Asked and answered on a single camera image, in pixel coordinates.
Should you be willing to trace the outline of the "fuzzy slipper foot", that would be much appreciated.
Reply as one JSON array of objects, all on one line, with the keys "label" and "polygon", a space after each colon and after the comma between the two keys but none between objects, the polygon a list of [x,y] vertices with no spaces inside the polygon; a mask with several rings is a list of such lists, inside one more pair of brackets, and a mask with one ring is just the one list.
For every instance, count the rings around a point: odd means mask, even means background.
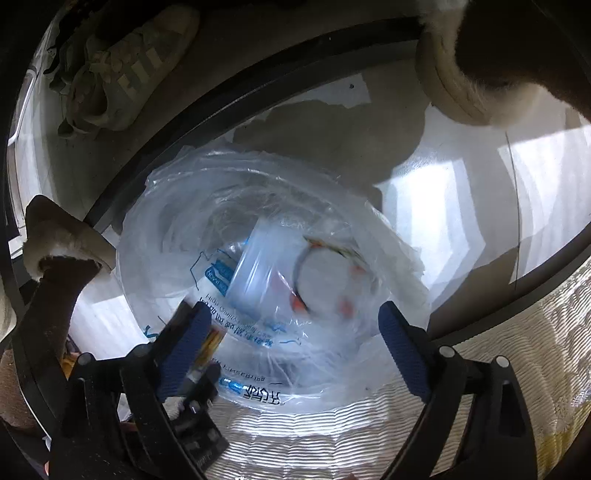
[{"label": "fuzzy slipper foot", "polygon": [[34,280],[42,277],[41,261],[49,257],[93,260],[107,271],[115,268],[115,248],[99,232],[48,197],[36,195],[29,202],[25,225],[23,262]]}]

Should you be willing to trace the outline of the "white slipper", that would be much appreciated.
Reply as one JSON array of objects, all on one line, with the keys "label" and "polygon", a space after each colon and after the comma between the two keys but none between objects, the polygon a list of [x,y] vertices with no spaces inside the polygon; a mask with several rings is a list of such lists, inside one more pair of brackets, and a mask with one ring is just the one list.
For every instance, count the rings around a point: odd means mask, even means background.
[{"label": "white slipper", "polygon": [[486,87],[471,80],[455,60],[457,35],[426,32],[419,41],[416,71],[431,103],[452,120],[471,126],[508,127],[535,106],[542,88],[535,84]]}]

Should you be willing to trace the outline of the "sneaker shoe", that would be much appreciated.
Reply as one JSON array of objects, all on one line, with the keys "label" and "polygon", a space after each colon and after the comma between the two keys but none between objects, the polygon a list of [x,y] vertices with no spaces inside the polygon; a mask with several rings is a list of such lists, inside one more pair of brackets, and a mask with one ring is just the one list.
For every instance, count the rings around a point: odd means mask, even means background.
[{"label": "sneaker shoe", "polygon": [[58,22],[44,71],[65,97],[58,135],[123,131],[192,42],[188,6],[151,1],[76,1]]}]

